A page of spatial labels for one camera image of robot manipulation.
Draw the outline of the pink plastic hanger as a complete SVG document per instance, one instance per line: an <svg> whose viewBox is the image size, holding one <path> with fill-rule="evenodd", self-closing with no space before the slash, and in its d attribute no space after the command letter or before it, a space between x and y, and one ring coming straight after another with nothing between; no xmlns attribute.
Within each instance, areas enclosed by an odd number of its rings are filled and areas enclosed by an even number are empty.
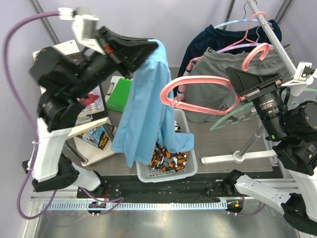
<svg viewBox="0 0 317 238"><path fill-rule="evenodd" d="M269 61L261 61L272 58L272 50L268 43L257 44L251 52L236 55L226 49L207 48L202 56L190 60L180 77L163 87L160 100L164 105L185 110L189 116L226 115L240 103L226 69L263 72Z"/></svg>

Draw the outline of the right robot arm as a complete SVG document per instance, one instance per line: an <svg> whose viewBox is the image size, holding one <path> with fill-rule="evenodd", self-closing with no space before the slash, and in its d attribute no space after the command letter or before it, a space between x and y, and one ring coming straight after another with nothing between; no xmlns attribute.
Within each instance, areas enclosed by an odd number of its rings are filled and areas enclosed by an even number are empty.
<svg viewBox="0 0 317 238"><path fill-rule="evenodd" d="M236 95L251 102L275 142L273 151L292 175L298 193L284 192L233 170L224 179L230 196L251 196L281 213L293 228L310 235L317 233L317 104L306 101L288 109L291 88L279 73L257 75L233 67L226 69Z"/></svg>

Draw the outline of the green plastic hanger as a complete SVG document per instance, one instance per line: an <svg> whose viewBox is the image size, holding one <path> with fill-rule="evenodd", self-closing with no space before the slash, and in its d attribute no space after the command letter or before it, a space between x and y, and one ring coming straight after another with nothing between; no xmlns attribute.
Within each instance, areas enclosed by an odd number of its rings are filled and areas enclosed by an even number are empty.
<svg viewBox="0 0 317 238"><path fill-rule="evenodd" d="M291 96L288 101L288 110L294 109L299 106L301 103L307 101L316 101L317 100L317 88L316 87L308 87L303 93L298 97ZM216 122L212 123L210 127L210 131L214 131L217 129L221 129L226 127L227 125L237 124L239 122L248 121L253 118L258 118L258 114L252 103L245 104L235 110L231 111L231 113L222 116Z"/></svg>

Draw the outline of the thin pink hanger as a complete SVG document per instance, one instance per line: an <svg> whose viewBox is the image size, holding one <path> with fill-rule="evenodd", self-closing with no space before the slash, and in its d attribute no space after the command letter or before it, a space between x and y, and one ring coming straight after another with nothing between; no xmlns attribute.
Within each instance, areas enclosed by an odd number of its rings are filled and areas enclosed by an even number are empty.
<svg viewBox="0 0 317 238"><path fill-rule="evenodd" d="M229 47L235 42L248 44L252 41L258 41L258 43L270 42L262 28L254 27L245 31L226 31L210 25L199 33L187 47L179 74L183 73L190 60L202 56L205 52L210 52L219 57L249 53L252 47L236 48L222 53L220 50Z"/></svg>

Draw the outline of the light blue hanger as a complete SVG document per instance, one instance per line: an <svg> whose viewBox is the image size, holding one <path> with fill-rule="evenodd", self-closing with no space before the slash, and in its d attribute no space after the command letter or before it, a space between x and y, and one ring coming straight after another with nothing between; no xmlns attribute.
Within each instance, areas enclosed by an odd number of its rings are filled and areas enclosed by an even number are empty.
<svg viewBox="0 0 317 238"><path fill-rule="evenodd" d="M257 19L238 19L238 20L227 21L222 24L214 26L214 29L218 29L220 27L224 27L230 24L235 24L235 23L241 23L241 22L258 22L258 20Z"/></svg>

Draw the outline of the black clipboard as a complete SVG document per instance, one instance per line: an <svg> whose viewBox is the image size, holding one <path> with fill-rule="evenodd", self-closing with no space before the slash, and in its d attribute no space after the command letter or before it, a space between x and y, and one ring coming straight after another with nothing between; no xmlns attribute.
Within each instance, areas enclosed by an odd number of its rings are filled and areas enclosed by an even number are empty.
<svg viewBox="0 0 317 238"><path fill-rule="evenodd" d="M78 115L75 126L90 123L108 116L105 96L101 85L89 92L86 98L77 99L77 101L84 105L85 109Z"/></svg>

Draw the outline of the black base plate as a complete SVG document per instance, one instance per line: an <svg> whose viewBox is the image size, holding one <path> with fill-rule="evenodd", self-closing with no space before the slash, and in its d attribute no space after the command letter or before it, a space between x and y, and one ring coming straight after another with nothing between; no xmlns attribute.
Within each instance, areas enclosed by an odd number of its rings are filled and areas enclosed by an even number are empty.
<svg viewBox="0 0 317 238"><path fill-rule="evenodd" d="M226 191L226 174L196 174L191 177L144 183L137 176L103 176L105 187L98 199L123 197L126 203L203 203L217 202L220 198L241 197L236 191Z"/></svg>

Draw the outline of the white two-tier shelf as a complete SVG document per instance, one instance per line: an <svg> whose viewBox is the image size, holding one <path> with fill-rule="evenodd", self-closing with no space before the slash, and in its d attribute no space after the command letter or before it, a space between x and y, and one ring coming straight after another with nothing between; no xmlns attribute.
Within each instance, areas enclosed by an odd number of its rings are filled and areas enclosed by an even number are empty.
<svg viewBox="0 0 317 238"><path fill-rule="evenodd" d="M74 61L74 63L78 64L83 60L82 54L78 49L78 46L76 44L76 42L74 40L70 40L61 44L57 44L55 46L53 46L53 48L55 48L56 50L60 51L61 53L63 53L64 55L66 55L68 58L70 58L71 60ZM114 152L112 152L111 150L111 145L112 142L110 141L105 150L99 150L97 148L95 148L94 146L88 144L87 142L76 138L77 135L90 130L92 128L98 127L100 125L109 123L111 124L110 120L108 117L99 119L99 120L95 120L92 121L90 123L86 123L86 124L81 124L79 126L74 126L70 133L68 134L67 140L65 141L65 146L67 144L69 144L68 140L70 138L74 138L74 143L75 143L75 147L72 146L72 144L67 145L66 147L69 148L69 150L73 151L73 154L75 154L78 158L81 157L81 164L82 166L86 167L89 166L91 164L94 164L102 159L105 159L113 154L115 154ZM46 129L46 124L44 122L43 119L37 119L37 132L39 134L39 138L40 138L40 129L44 129L44 134L48 135L49 132L47 132Z"/></svg>

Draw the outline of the green folder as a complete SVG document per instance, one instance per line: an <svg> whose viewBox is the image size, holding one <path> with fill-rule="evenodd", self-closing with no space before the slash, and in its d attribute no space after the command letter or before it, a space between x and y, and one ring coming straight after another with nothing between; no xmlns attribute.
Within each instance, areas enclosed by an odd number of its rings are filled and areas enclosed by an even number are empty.
<svg viewBox="0 0 317 238"><path fill-rule="evenodd" d="M109 110L121 113L124 111L127 104L131 84L132 79L123 78L119 80L114 94L106 103L106 106Z"/></svg>

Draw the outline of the purple hanger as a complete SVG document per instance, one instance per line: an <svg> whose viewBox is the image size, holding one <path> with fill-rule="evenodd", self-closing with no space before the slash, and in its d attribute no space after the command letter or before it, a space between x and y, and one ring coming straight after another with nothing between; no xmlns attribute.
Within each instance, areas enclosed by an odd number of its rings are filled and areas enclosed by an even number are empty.
<svg viewBox="0 0 317 238"><path fill-rule="evenodd" d="M256 27L256 35L257 35L257 39L255 41L252 41L250 39L247 38L248 33L249 33L249 28L247 29L245 36L243 37L242 40L237 41L236 43L225 47L221 50L218 50L217 53L224 53L224 52L228 52L231 50L235 50L235 49L241 49L241 48L247 48L247 47L257 47L258 45L260 45L259 43L259 39L260 39L260 34L258 33L258 30L260 28L260 25L258 25Z"/></svg>

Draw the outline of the white clothes rack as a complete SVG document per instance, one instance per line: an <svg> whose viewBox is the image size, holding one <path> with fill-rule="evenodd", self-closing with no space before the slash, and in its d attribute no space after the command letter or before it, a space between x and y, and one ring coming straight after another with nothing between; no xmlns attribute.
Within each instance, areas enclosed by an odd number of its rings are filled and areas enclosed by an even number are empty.
<svg viewBox="0 0 317 238"><path fill-rule="evenodd" d="M257 18L259 24L263 28L264 32L268 36L269 40L271 41L272 45L274 46L277 54L281 58L282 62L284 63L285 67L287 68L288 72L291 75L291 79L295 74L297 66L293 64L289 55L284 50L282 44L278 40L277 36L274 34L273 30L269 27L267 20L263 13L260 13L260 10L257 7L257 4L254 0L248 0L247 4L251 8L254 16ZM300 94L306 89L300 87L299 89L291 88L291 95L294 97L300 96ZM235 151L233 154L229 155L221 155L221 156L212 156L212 157L202 157L201 162L203 164L216 164L222 162L235 162L235 163L242 163L245 160L255 160L255 159L262 159L266 157L274 157L276 153L271 149L268 151L259 151L259 152L249 152L250 148L255 144L255 142L262 136L264 133L264 126L261 126L255 134L250 138L250 140L243 146L243 148L239 151Z"/></svg>

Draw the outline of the red pink comic book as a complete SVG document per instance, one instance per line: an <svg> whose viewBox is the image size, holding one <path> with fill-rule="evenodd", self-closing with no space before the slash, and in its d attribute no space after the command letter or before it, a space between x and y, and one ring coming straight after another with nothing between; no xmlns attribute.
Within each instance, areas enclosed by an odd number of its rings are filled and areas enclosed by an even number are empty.
<svg viewBox="0 0 317 238"><path fill-rule="evenodd" d="M105 110L104 97L102 96L102 90L100 86L97 86L91 92L88 93L87 98L77 99L82 105L85 106L78 117L84 117L92 114L96 114Z"/></svg>

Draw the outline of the orange camouflage shorts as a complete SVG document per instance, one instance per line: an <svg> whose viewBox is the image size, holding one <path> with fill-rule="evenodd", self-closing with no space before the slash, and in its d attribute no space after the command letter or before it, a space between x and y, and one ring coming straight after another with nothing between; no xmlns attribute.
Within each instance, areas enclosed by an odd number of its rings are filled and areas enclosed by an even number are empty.
<svg viewBox="0 0 317 238"><path fill-rule="evenodd" d="M149 167L164 172L179 172L185 169L188 152L170 153L163 145L156 143Z"/></svg>

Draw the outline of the blue comic book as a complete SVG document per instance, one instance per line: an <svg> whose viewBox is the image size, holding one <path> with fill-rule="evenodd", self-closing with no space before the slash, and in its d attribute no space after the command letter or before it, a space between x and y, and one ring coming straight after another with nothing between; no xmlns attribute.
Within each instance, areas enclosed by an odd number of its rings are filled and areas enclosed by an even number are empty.
<svg viewBox="0 0 317 238"><path fill-rule="evenodd" d="M106 123L98 127L87 130L76 138L79 138L99 150L105 150L107 144L114 139L116 127Z"/></svg>

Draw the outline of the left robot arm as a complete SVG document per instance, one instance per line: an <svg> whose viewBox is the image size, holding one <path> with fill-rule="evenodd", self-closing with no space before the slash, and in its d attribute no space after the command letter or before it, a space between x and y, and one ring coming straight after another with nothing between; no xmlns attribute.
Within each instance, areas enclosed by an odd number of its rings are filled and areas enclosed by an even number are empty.
<svg viewBox="0 0 317 238"><path fill-rule="evenodd" d="M75 63L54 47L39 51L31 76L45 88L37 108L36 157L23 162L32 175L35 191L54 191L70 185L102 197L106 183L96 171L77 166L62 153L78 115L84 110L81 100L114 72L131 77L157 49L148 38L120 36L102 27L95 31L93 53Z"/></svg>

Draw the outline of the light blue shorts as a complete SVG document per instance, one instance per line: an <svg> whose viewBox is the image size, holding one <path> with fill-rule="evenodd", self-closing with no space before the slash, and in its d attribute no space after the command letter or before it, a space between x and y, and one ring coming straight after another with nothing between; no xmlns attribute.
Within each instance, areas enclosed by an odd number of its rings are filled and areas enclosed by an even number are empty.
<svg viewBox="0 0 317 238"><path fill-rule="evenodd" d="M134 73L127 104L112 142L111 150L123 153L126 164L149 165L155 145L168 152L189 152L194 148L191 133L175 132L174 108L164 105L160 92L171 81L166 50L162 42L151 39L158 48Z"/></svg>

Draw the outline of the navy blue shorts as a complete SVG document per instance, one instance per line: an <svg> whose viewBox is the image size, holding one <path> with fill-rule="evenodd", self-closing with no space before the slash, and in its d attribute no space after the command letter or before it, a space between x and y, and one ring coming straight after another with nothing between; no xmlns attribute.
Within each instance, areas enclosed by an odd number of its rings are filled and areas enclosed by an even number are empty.
<svg viewBox="0 0 317 238"><path fill-rule="evenodd" d="M278 23L273 19L269 20L268 22L271 25L275 35L281 42L282 32L280 27L278 26ZM182 76L190 60L202 56L207 48L211 48L215 51L221 50L241 40L245 36L245 33L246 30L227 31L222 29L214 29L212 25L206 27L205 30L199 33L187 47L177 76ZM259 28L258 33L260 34L259 43L270 43L270 40L268 39L262 27ZM247 38L252 41L255 41L257 39L256 27L249 29ZM236 55L243 52L249 53L251 50L251 47L247 47L231 50L228 51L228 53Z"/></svg>

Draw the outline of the white plastic basket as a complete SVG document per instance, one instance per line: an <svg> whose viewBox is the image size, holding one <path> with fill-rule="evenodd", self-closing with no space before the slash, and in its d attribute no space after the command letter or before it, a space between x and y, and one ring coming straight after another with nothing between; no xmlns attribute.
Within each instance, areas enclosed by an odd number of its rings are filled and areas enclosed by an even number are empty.
<svg viewBox="0 0 317 238"><path fill-rule="evenodd" d="M179 123L182 133L190 133L185 113L181 109L174 109L175 120ZM195 151L192 150L188 153L188 160L186 161L185 168L179 172L162 170L152 170L149 166L136 162L137 176L141 182L144 183L158 183L167 182L178 179L184 179L195 175L198 171L198 164Z"/></svg>

